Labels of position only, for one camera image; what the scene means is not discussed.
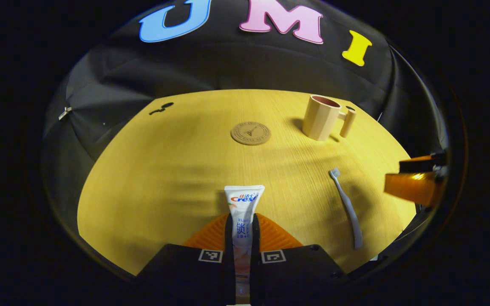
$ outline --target pink letter m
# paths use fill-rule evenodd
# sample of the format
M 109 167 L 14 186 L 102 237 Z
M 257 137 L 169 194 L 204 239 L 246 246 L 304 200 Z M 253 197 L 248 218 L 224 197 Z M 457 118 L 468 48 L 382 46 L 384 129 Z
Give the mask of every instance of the pink letter m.
M 277 0 L 249 0 L 249 19 L 239 28 L 250 32 L 269 32 L 272 28 L 266 23 L 266 15 L 281 34 L 288 33 L 293 25 L 300 23 L 294 36 L 311 43 L 323 43 L 320 37 L 321 13 L 305 6 L 296 6 L 287 11 Z

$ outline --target white toothbrush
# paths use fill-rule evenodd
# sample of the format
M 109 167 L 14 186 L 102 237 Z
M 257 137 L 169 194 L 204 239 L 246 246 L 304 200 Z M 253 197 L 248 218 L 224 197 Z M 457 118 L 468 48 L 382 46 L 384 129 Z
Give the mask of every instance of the white toothbrush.
M 350 223 L 352 224 L 352 231 L 354 233 L 354 248 L 358 249 L 362 246 L 362 231 L 360 230 L 360 225 L 358 223 L 358 217 L 356 217 L 356 213 L 354 212 L 354 209 L 352 208 L 352 203 L 350 203 L 350 199 L 343 192 L 343 189 L 341 188 L 340 182 L 337 180 L 337 177 L 340 175 L 341 175 L 341 172 L 337 168 L 334 168 L 332 171 L 330 171 L 330 176 L 336 182 L 337 189 L 340 191 L 341 200 L 345 204 L 345 207 L 348 211 L 348 215 L 350 216 Z

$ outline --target coaster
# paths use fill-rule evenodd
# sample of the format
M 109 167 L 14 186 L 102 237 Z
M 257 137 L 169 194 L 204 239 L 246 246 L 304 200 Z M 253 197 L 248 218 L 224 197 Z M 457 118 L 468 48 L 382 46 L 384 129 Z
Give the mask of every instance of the coaster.
M 243 145 L 260 145 L 268 141 L 271 134 L 267 126 L 258 122 L 237 124 L 231 132 L 233 140 Z

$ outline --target cup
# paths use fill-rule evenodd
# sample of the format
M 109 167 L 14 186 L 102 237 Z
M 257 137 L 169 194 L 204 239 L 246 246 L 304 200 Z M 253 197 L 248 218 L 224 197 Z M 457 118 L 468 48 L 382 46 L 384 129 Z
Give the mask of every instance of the cup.
M 346 106 L 347 113 L 341 112 L 341 105 L 347 103 L 350 102 L 321 95 L 311 95 L 301 130 L 311 139 L 325 141 L 332 133 L 336 120 L 341 118 L 345 122 L 341 128 L 340 136 L 347 137 L 356 117 L 356 111 L 350 106 Z

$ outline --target wood grain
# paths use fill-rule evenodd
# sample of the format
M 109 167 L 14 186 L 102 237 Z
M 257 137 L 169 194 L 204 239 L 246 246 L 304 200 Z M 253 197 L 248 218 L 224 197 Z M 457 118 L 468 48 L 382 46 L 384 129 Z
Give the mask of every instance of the wood grain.
M 78 206 L 80 235 L 107 259 L 137 275 L 164 244 L 183 244 L 228 213 L 226 185 L 264 184 L 257 207 L 302 244 L 320 244 L 345 272 L 377 255 L 410 223 L 412 202 L 383 193 L 386 173 L 409 156 L 356 105 L 348 137 L 338 120 L 327 141 L 301 132 L 310 93 L 227 90 L 156 99 L 99 157 Z M 163 112 L 148 114 L 173 102 Z M 270 128 L 269 141 L 242 145 L 240 122 Z M 329 170 L 352 201 L 363 232 L 352 228 Z

